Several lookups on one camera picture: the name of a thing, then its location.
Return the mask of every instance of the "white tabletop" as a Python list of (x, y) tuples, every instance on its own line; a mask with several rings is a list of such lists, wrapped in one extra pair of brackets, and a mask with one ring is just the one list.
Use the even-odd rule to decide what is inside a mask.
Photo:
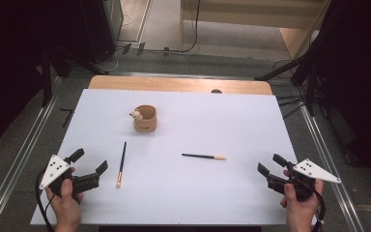
[[(134, 130), (128, 114), (141, 104), (157, 109), (156, 131)], [(85, 155), (72, 164), (74, 175), (93, 173), (104, 160), (109, 165), (100, 186), (85, 192), (83, 224), (285, 224), (282, 195), (257, 171), (261, 162), (283, 177), (275, 153), (297, 162), (275, 96), (84, 90), (58, 156), (78, 148)], [(50, 207), (47, 214), (55, 223)], [(38, 208), (31, 223), (44, 224)]]

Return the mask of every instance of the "small white object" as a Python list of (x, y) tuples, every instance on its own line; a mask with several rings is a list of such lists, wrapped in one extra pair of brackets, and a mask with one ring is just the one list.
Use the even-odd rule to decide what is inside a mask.
[(142, 120), (143, 115), (141, 115), (140, 111), (138, 109), (134, 110), (129, 114), (134, 120)]
[(60, 159), (56, 155), (52, 155), (49, 164), (47, 165), (46, 171), (44, 172), (39, 189), (44, 189), (48, 187), (58, 177), (65, 173), (70, 167), (71, 166), (64, 160)]
[(312, 162), (309, 159), (298, 163), (294, 166), (294, 169), (299, 173), (313, 179), (321, 179), (323, 181), (334, 182), (336, 184), (341, 183), (341, 180), (339, 178), (333, 176), (324, 168), (318, 166), (316, 163)]

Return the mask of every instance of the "black mount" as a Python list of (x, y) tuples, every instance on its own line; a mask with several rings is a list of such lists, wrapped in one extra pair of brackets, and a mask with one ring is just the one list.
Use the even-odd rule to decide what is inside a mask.
[(309, 178), (295, 171), (295, 165), (285, 160), (278, 154), (274, 154), (272, 159), (282, 167), (286, 166), (290, 173), (290, 177), (288, 180), (284, 180), (280, 177), (274, 176), (270, 174), (270, 171), (259, 162), (257, 169), (263, 176), (267, 178), (268, 188), (285, 195), (284, 185), (287, 183), (293, 184), (297, 193), (297, 200), (303, 202), (308, 199), (308, 197), (312, 195), (313, 190), (315, 189), (315, 179)]
[[(65, 162), (71, 164), (71, 162), (76, 162), (84, 155), (84, 151), (82, 148), (75, 151), (70, 157), (65, 158)], [(94, 189), (99, 186), (99, 179), (100, 175), (107, 170), (107, 160), (105, 160), (98, 168), (96, 168), (96, 172), (85, 175), (85, 176), (72, 176), (71, 169), (69, 168), (65, 173), (63, 173), (60, 177), (58, 177), (54, 182), (49, 185), (50, 190), (61, 197), (61, 186), (64, 180), (71, 179), (73, 184), (73, 193), (71, 196), (77, 202), (77, 194), (86, 190)]]

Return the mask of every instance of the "hand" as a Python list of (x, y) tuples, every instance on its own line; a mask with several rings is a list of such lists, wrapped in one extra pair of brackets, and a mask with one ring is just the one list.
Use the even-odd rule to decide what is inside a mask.
[[(53, 192), (50, 188), (46, 188), (47, 199), (51, 199)], [(71, 197), (73, 192), (73, 185), (71, 184), (70, 179), (63, 181), (61, 187), (61, 195), (59, 197), (55, 195), (50, 202), (50, 205), (55, 212), (57, 219), (56, 232), (61, 231), (77, 231), (81, 221), (81, 212), (80, 207), (77, 202)], [(77, 195), (79, 202), (83, 199), (83, 194), (79, 193)]]
[[(286, 176), (289, 176), (287, 170), (284, 171)], [(315, 181), (315, 190), (322, 194), (324, 182), (321, 180)], [(315, 194), (312, 194), (305, 202), (297, 200), (297, 194), (294, 186), (285, 184), (285, 196), (280, 204), (287, 210), (286, 224), (290, 232), (309, 232), (312, 231), (311, 223), (316, 211), (318, 210), (319, 201)]]

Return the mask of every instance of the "robotic hand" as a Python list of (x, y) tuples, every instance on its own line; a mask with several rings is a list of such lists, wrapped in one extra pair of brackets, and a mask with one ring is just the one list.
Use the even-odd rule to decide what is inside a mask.
[(298, 164), (292, 164), (278, 154), (274, 154), (272, 158), (275, 162), (283, 167), (287, 167), (290, 177), (284, 180), (280, 177), (270, 174), (270, 171), (261, 163), (258, 163), (258, 171), (267, 178), (268, 187), (281, 194), (285, 194), (284, 185), (287, 183), (293, 184), (297, 192), (297, 200), (300, 202), (306, 201), (311, 196), (315, 189), (315, 179), (324, 181), (341, 183), (339, 178), (334, 177), (326, 170), (315, 164), (309, 159), (306, 159)]
[(94, 189), (99, 186), (100, 175), (107, 169), (107, 161), (105, 160), (93, 174), (85, 176), (72, 176), (71, 161), (76, 162), (84, 155), (83, 149), (78, 149), (70, 157), (64, 160), (53, 155), (47, 165), (43, 179), (41, 181), (40, 189), (49, 187), (53, 193), (61, 196), (61, 186), (65, 179), (71, 179), (73, 184), (72, 197), (77, 200), (77, 194), (86, 190)]

